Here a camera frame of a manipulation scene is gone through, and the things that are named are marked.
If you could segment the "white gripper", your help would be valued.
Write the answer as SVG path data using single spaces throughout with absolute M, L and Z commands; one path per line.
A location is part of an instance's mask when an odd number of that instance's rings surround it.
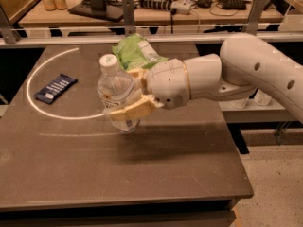
M 134 104 L 110 111 L 114 121 L 126 121 L 145 117 L 158 108 L 174 109 L 189 102 L 187 69 L 177 59 L 157 63 L 149 71 L 135 68 L 127 73 L 134 79 L 136 88 L 144 89 L 151 95 L 141 95 Z

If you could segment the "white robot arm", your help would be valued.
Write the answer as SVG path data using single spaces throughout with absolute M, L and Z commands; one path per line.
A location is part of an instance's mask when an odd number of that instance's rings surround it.
M 229 35 L 218 55 L 161 61 L 150 70 L 134 69 L 131 75 L 140 98 L 110 110 L 107 115 L 115 121 L 182 107 L 193 99 L 243 99 L 260 89 L 303 122 L 303 67 L 251 34 Z

